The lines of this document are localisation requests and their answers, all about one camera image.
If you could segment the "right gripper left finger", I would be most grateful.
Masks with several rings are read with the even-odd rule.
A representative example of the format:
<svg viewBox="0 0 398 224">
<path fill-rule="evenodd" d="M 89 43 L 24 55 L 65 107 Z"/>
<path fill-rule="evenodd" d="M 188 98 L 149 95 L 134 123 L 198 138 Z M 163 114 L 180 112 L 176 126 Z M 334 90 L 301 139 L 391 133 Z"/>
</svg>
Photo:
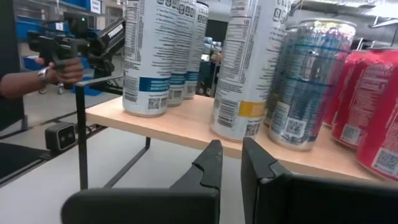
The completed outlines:
<svg viewBox="0 0 398 224">
<path fill-rule="evenodd" d="M 88 189 L 61 209 L 62 223 L 216 224 L 220 220 L 223 147 L 212 140 L 169 188 Z"/>
</svg>

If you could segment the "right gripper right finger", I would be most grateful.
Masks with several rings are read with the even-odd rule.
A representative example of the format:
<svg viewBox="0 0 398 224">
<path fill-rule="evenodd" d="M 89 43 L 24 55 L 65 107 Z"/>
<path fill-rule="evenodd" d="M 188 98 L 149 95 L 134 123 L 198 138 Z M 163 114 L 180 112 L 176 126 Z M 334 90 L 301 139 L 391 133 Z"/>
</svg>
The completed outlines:
<svg viewBox="0 0 398 224">
<path fill-rule="evenodd" d="M 246 223 L 397 224 L 397 189 L 294 174 L 244 138 L 241 188 Z"/>
</svg>

